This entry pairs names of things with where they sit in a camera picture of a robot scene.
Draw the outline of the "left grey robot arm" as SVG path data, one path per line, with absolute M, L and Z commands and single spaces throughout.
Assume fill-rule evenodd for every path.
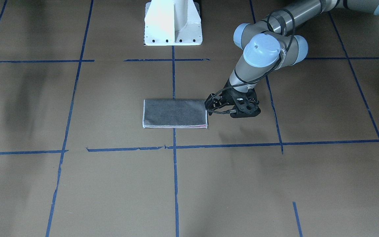
M 296 28 L 332 9 L 379 15 L 379 0 L 296 0 L 257 23 L 239 25 L 233 40 L 242 56 L 224 88 L 206 99 L 207 114 L 230 114 L 232 118 L 259 115 L 256 84 L 271 72 L 304 60 L 309 47 L 304 37 L 295 34 Z

